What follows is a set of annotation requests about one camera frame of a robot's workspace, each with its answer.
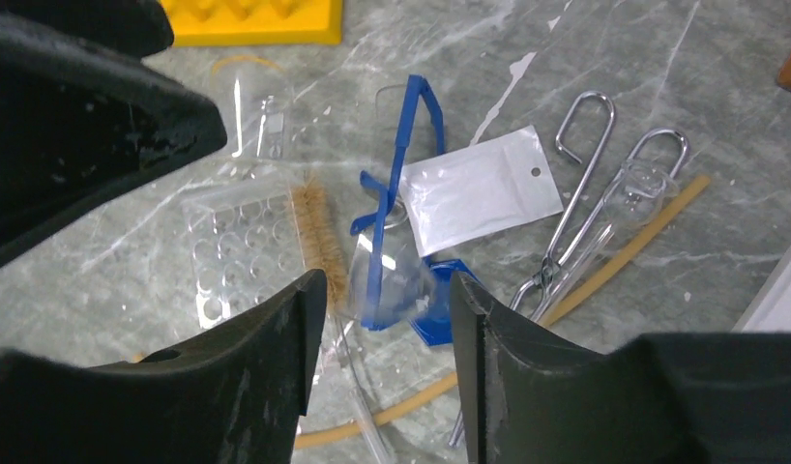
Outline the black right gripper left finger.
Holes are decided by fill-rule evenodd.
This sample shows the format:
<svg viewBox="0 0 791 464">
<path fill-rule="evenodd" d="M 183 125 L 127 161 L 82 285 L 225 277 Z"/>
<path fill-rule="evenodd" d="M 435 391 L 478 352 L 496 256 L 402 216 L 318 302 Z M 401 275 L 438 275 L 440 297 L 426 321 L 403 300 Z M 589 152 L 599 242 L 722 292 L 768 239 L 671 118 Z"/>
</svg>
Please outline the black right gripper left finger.
<svg viewBox="0 0 791 464">
<path fill-rule="evenodd" d="M 140 362 L 0 349 L 0 463 L 287 463 L 308 409 L 327 278 Z"/>
</svg>

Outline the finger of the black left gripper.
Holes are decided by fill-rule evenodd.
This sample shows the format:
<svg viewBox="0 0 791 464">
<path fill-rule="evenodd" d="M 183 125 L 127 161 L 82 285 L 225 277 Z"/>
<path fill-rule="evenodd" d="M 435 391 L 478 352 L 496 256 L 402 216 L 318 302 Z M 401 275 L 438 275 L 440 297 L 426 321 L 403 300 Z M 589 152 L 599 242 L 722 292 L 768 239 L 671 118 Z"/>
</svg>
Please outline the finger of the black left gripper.
<svg viewBox="0 0 791 464">
<path fill-rule="evenodd" d="M 158 1 L 0 0 L 0 14 L 144 58 L 170 48 L 174 33 Z"/>
<path fill-rule="evenodd" d="M 226 139 L 208 98 L 129 55 L 0 13 L 0 269 Z"/>
</svg>

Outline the blue safety glasses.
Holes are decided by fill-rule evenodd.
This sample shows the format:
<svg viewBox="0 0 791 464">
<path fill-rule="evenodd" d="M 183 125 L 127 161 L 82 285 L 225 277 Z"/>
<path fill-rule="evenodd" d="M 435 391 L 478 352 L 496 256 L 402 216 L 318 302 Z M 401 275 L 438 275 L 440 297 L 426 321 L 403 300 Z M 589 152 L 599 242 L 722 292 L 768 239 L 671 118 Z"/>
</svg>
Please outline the blue safety glasses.
<svg viewBox="0 0 791 464">
<path fill-rule="evenodd" d="M 433 158 L 446 152 L 442 108 L 427 79 L 418 74 L 410 74 L 402 89 L 404 98 L 397 127 L 393 129 L 395 147 L 389 174 L 385 179 L 379 180 L 365 170 L 360 173 L 360 185 L 376 205 L 372 212 L 354 218 L 349 228 L 350 235 L 357 239 L 358 234 L 373 226 L 376 229 L 373 246 L 375 252 L 381 249 L 382 230 L 386 226 L 404 224 L 415 243 L 408 212 L 399 192 L 406 185 L 402 176 L 406 172 L 405 165 L 408 163 L 407 155 L 413 133 L 419 134 L 419 140 L 415 143 L 415 151 L 419 155 Z"/>
</svg>

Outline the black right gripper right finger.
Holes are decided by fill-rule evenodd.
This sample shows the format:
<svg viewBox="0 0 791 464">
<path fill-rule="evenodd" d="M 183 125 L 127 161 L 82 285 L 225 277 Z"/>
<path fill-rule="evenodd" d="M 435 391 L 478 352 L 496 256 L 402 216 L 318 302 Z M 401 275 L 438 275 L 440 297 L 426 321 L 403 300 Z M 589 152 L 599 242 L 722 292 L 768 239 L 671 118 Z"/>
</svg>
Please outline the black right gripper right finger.
<svg viewBox="0 0 791 464">
<path fill-rule="evenodd" d="M 472 463 L 791 463 L 791 333 L 646 333 L 609 354 L 451 281 Z"/>
</svg>

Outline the clear glass test tube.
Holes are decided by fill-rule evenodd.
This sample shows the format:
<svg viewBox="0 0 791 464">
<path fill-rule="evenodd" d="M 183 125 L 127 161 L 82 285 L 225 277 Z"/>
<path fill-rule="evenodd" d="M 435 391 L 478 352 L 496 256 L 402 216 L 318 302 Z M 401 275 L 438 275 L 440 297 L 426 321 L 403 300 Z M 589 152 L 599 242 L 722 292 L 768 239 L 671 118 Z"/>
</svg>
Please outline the clear glass test tube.
<svg viewBox="0 0 791 464">
<path fill-rule="evenodd" d="M 664 201 L 678 191 L 676 182 L 659 164 L 625 162 L 593 211 L 588 235 L 556 275 L 547 306 L 552 308 L 566 297 L 612 238 L 647 225 L 657 217 Z"/>
</svg>

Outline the blue base graduated cylinder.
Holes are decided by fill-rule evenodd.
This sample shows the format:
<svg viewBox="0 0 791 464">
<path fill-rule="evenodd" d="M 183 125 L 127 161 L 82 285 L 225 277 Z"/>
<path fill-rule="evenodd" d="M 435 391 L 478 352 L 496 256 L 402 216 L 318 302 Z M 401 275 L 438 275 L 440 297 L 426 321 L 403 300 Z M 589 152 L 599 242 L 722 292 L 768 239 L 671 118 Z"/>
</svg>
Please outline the blue base graduated cylinder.
<svg viewBox="0 0 791 464">
<path fill-rule="evenodd" d="M 357 236 L 342 314 L 371 332 L 407 322 L 428 347 L 452 343 L 451 280 L 473 273 L 459 259 L 421 258 L 404 224 L 384 227 L 379 252 L 375 232 Z"/>
</svg>

